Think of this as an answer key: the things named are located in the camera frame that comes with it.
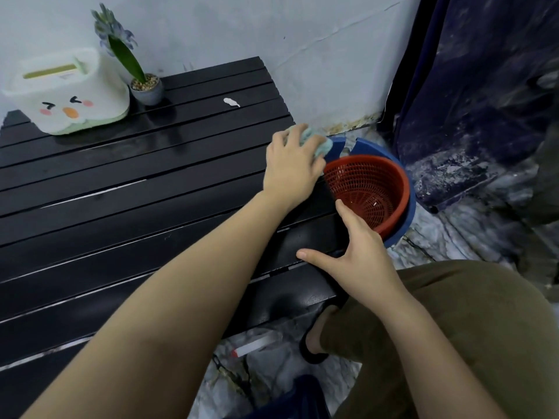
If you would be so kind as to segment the black slipper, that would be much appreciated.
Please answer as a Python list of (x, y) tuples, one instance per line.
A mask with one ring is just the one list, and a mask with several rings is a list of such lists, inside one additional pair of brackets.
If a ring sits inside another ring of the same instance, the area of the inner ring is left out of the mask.
[(298, 348), (302, 358), (307, 363), (318, 365), (329, 357), (320, 343), (320, 338), (328, 319), (339, 310), (338, 304), (332, 301), (325, 302), (312, 319), (309, 328), (304, 332)]

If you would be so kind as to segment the person's left forearm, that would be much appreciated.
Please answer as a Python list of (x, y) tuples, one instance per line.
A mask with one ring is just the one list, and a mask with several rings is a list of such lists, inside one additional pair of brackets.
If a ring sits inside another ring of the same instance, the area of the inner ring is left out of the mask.
[(308, 197), (264, 189), (165, 264), (21, 419), (186, 419), (270, 238)]

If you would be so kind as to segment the person's left hand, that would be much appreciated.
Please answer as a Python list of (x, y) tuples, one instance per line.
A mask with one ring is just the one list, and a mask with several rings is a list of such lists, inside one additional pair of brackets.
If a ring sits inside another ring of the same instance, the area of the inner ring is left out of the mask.
[(324, 169), (308, 169), (307, 143), (324, 143), (325, 137), (314, 134), (301, 143), (305, 123), (276, 132), (266, 149), (263, 193), (285, 213), (303, 203), (312, 193)]

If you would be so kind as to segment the blue plastic basin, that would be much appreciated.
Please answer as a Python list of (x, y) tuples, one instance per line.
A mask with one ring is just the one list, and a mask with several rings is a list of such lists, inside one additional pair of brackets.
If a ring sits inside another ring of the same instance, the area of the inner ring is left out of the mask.
[(385, 247), (394, 246), (409, 229), (416, 194), (409, 173), (387, 148), (358, 137), (346, 156), (344, 136), (330, 137), (325, 181), (340, 199), (377, 232)]

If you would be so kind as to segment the small grey plant pot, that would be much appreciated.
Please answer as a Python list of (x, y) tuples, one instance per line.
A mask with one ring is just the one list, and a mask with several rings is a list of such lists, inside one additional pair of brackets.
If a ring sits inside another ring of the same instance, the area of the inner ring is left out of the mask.
[(156, 106), (164, 99), (164, 84), (160, 77), (147, 73), (145, 82), (133, 78), (129, 84), (130, 91), (136, 100), (144, 106)]

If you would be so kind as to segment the white tube with red tip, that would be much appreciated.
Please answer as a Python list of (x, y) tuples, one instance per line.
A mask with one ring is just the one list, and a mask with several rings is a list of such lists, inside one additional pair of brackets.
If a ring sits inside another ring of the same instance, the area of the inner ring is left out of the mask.
[(250, 340), (244, 345), (236, 347), (232, 352), (231, 356), (233, 358), (242, 358), (247, 356), (251, 352), (262, 350), (269, 345), (281, 342), (283, 339), (282, 335), (277, 332), (267, 332), (262, 335), (257, 336), (255, 339)]

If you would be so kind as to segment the dark blue cloth item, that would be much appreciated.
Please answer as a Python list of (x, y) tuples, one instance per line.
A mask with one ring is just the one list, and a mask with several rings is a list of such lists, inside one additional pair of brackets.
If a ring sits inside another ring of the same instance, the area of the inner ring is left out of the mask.
[(323, 390), (313, 375), (297, 377), (292, 389), (240, 419), (332, 419)]

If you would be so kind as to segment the person's right hand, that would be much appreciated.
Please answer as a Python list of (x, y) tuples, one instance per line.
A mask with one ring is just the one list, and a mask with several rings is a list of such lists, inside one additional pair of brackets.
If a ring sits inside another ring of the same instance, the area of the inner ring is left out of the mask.
[(348, 231), (349, 244), (346, 252), (335, 258), (334, 269), (322, 270), (382, 321), (395, 322), (408, 317), (414, 312), (414, 301), (400, 280), (380, 235), (340, 199), (335, 205)]

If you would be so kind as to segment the red plastic mesh basket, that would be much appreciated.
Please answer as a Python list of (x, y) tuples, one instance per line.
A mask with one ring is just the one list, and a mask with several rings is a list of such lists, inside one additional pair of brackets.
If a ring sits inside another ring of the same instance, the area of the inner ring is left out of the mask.
[(330, 161), (324, 179), (340, 199), (384, 241), (393, 239), (411, 214), (414, 201), (407, 173), (380, 155), (349, 155)]

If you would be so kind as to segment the white tissue box with face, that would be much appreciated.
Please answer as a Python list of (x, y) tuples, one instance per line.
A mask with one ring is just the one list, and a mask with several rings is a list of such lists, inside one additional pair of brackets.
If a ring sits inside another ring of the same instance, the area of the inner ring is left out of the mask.
[(2, 92), (40, 131), (54, 136), (114, 123), (130, 107), (127, 84), (93, 47), (22, 60), (7, 74)]

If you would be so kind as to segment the person's right forearm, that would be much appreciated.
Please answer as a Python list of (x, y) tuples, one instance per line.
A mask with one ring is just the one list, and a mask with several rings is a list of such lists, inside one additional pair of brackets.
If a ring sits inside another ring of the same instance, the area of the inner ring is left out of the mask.
[(402, 287), (374, 294), (420, 419), (508, 419), (425, 307)]

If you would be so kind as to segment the purple hyacinth plant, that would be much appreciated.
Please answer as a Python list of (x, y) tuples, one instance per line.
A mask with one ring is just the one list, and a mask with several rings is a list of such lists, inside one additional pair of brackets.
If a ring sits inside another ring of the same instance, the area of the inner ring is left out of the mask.
[(134, 34), (125, 29), (116, 20), (113, 11), (100, 3), (100, 11), (91, 10), (94, 18), (94, 31), (100, 39), (100, 45), (107, 53), (118, 59), (132, 78), (145, 84), (147, 78), (132, 50), (137, 45)]

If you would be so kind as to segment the dark blue curtain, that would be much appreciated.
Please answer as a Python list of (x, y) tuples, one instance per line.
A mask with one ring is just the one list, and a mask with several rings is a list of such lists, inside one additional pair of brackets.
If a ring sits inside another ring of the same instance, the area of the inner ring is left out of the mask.
[(559, 0), (420, 0), (377, 130), (439, 213), (535, 153), (557, 81)]

